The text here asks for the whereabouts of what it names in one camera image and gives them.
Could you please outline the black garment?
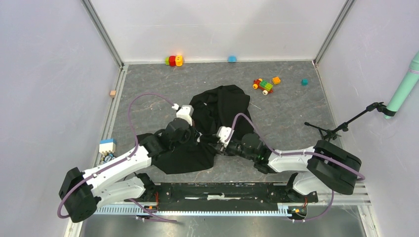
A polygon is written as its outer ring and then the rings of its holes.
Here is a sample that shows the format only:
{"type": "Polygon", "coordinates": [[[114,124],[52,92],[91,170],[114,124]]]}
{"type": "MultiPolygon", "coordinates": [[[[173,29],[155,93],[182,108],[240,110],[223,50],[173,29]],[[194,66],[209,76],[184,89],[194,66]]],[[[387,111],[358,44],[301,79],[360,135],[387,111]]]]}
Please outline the black garment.
{"type": "Polygon", "coordinates": [[[212,168],[218,143],[215,137],[221,126],[235,125],[232,137],[241,139],[253,132],[251,125],[244,119],[233,121],[236,114],[250,116],[248,106],[250,96],[236,85],[223,85],[195,95],[190,101],[194,108],[193,127],[199,134],[197,144],[174,144],[164,141],[164,129],[155,133],[137,136],[140,145],[146,148],[156,147],[151,151],[152,165],[165,174],[181,174],[212,168]]]}

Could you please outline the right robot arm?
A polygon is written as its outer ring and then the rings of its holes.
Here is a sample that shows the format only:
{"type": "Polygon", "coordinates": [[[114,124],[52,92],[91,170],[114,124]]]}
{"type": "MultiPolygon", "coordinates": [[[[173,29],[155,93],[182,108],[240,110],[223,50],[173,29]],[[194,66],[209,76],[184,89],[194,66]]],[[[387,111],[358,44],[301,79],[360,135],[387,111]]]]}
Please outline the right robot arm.
{"type": "Polygon", "coordinates": [[[228,127],[217,132],[216,149],[226,156],[253,161],[255,169],[264,174],[293,172],[285,188],[286,197],[291,201],[299,201],[314,191],[352,195],[361,178],[361,160],[325,140],[302,150],[271,151],[256,133],[237,140],[230,132],[228,127]]]}

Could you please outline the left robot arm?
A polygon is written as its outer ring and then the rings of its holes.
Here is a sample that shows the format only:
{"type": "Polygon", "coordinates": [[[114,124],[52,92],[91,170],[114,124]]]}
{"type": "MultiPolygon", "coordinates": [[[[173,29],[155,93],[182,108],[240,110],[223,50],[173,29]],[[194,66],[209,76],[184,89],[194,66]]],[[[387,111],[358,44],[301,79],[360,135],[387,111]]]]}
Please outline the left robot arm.
{"type": "Polygon", "coordinates": [[[165,174],[206,169],[205,162],[200,160],[206,157],[205,150],[198,138],[192,118],[177,117],[164,129],[137,135],[131,150],[107,163],[85,171],[72,168],[59,190],[58,217],[78,223],[117,201],[135,198],[150,201],[155,196],[155,187],[145,175],[122,179],[150,166],[165,174]]]}

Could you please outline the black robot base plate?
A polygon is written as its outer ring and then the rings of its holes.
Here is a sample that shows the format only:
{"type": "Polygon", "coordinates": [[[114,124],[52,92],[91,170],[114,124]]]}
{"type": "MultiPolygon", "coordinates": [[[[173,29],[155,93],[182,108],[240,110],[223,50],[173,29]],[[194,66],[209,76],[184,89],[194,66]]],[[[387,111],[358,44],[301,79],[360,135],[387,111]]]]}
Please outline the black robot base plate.
{"type": "Polygon", "coordinates": [[[155,202],[159,211],[275,211],[278,204],[317,203],[317,192],[301,195],[281,183],[160,183],[137,202],[155,202]]]}

